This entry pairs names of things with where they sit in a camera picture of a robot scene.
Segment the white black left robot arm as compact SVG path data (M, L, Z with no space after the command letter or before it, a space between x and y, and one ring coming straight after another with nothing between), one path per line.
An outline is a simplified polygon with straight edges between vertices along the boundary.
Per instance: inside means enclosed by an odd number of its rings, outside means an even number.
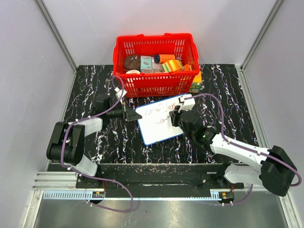
M71 123L57 122L52 132L46 156L53 162L61 162L70 168L87 175L86 182L93 188L102 185L103 177L98 171L98 165L84 155L85 138L105 129L111 119L135 121L142 116L135 112L125 101L114 104L107 95L99 95L93 101L92 115L86 120Z

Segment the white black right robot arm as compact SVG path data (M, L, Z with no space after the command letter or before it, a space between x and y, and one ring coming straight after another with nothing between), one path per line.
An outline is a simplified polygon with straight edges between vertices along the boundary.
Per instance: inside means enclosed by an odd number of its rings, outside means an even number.
M283 148L261 148L233 140L205 127L193 111L171 111L170 118L172 126L179 127L193 144L242 162L241 165L227 165L216 176L216 183L221 188L232 183L248 183L263 186L283 197L292 186L297 169Z

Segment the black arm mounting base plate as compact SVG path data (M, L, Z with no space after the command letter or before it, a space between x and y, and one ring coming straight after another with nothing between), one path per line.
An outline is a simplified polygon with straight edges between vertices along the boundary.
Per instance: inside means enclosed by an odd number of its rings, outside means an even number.
M100 164L97 174L107 181L78 177L76 188L105 191L123 189L113 183L122 183L131 192L169 191L197 195L204 190L244 189L244 184L231 184L223 178L225 164Z

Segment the blue framed whiteboard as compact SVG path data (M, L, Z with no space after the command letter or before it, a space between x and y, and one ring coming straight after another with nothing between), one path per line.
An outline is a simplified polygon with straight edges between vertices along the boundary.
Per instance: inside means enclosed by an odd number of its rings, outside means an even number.
M171 119L163 120L164 117L169 116L170 111L179 108L177 105L182 95L185 94L145 104L135 109L135 112L142 116L142 119L138 120L138 125L145 145L159 143L183 134L181 128L172 126Z

